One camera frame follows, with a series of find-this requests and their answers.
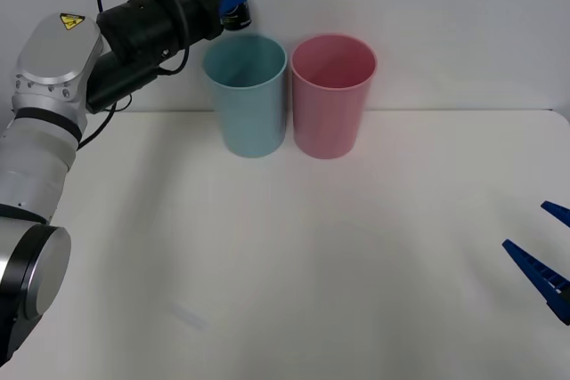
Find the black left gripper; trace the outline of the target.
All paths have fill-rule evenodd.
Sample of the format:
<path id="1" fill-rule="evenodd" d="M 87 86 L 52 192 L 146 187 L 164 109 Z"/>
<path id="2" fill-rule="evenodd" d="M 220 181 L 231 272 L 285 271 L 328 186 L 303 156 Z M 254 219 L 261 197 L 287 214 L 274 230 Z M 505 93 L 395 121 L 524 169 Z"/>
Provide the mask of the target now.
<path id="1" fill-rule="evenodd" d="M 190 45 L 211 41 L 224 31 L 220 16 L 233 13 L 248 0 L 179 0 L 187 20 Z"/>

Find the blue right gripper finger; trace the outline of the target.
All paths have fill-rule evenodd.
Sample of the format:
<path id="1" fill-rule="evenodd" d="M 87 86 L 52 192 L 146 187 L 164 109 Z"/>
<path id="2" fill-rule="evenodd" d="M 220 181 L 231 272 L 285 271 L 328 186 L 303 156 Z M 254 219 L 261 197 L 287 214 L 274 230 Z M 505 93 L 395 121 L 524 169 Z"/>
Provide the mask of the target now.
<path id="1" fill-rule="evenodd" d="M 544 201 L 541 204 L 541 208 L 544 211 L 546 211 L 547 213 L 553 215 L 555 218 L 557 218 L 563 224 L 570 224 L 570 209 L 569 208 L 560 206 L 560 205 L 555 204 L 555 203 L 550 202 L 550 201 Z"/>
<path id="2" fill-rule="evenodd" d="M 569 324 L 569 280 L 528 254 L 509 239 L 502 243 L 517 267 L 544 298 L 551 311 Z"/>

